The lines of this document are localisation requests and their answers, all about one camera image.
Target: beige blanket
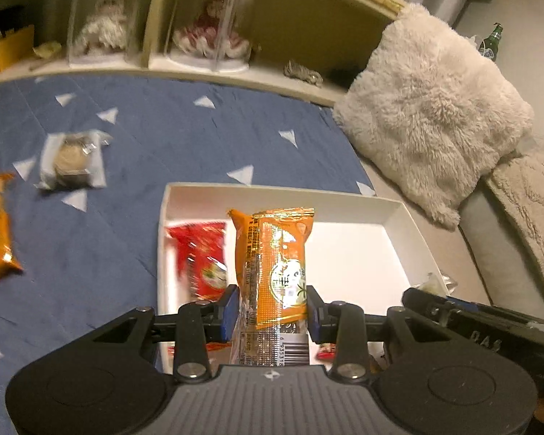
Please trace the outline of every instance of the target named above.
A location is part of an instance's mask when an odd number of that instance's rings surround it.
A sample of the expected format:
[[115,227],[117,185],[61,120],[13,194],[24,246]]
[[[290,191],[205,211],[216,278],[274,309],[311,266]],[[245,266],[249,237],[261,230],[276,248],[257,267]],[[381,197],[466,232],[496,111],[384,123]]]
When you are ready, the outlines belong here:
[[486,183],[517,227],[544,280],[544,149],[498,165]]

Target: fluffy white pillow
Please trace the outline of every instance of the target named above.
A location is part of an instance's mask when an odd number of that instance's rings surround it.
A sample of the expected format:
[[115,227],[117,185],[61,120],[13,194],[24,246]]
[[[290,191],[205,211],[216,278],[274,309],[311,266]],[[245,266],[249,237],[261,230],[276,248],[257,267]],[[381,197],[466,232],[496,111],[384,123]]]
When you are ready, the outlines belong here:
[[454,229],[459,204],[529,132],[534,111],[467,39],[410,4],[334,117],[407,198]]

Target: metal screw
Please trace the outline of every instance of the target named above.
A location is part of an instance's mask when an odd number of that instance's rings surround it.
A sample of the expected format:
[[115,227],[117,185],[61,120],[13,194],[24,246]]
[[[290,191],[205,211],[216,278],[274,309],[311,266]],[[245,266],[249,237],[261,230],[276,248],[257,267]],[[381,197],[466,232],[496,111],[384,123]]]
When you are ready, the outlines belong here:
[[358,379],[366,372],[367,370],[357,363],[345,363],[337,368],[337,373],[347,379]]
[[206,372],[206,368],[201,363],[184,363],[177,367],[177,372],[181,374],[181,376],[194,379],[202,376]]

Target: yellow box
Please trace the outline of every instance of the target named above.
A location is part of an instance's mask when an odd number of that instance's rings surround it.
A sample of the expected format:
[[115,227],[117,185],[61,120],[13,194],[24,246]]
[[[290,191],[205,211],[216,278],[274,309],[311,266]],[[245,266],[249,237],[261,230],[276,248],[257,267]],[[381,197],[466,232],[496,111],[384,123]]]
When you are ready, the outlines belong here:
[[0,39],[0,72],[32,54],[34,26],[8,34]]

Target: wooden shelf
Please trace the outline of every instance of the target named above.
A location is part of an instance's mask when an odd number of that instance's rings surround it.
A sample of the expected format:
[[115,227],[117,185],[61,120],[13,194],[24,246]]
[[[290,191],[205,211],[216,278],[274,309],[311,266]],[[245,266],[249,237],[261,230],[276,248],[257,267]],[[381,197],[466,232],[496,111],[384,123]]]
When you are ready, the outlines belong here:
[[109,63],[85,64],[69,66],[66,59],[56,60],[35,71],[29,67],[36,59],[24,60],[12,67],[0,72],[0,83],[17,80],[20,78],[40,77],[58,74],[80,73],[109,73],[118,72],[124,74],[160,76],[178,80],[191,80],[208,83],[219,83],[254,90],[272,91],[284,96],[290,96],[299,100],[310,101],[322,106],[334,106],[335,102],[346,93],[346,89],[325,82],[322,88],[312,86],[300,80],[287,78],[284,74],[273,68],[251,66],[244,72],[222,73],[199,71],[186,65],[173,62],[163,55],[153,55],[149,61],[149,68],[143,68],[125,61],[113,61]]
[[278,69],[251,66],[244,72],[207,72],[173,62],[166,56],[153,55],[149,60],[152,74],[169,76],[181,80],[220,83],[225,85],[272,91],[281,95],[310,101],[322,106],[334,106],[346,93],[346,89],[325,82],[322,88],[285,77]]
[[140,74],[145,71],[144,68],[127,63],[123,60],[109,63],[82,64],[69,66],[66,59],[55,60],[48,65],[42,66],[35,71],[30,71],[30,67],[36,63],[36,59],[23,60],[15,65],[0,72],[0,83],[18,80],[20,78],[40,77],[46,75],[58,74],[79,74],[82,72],[128,72]]

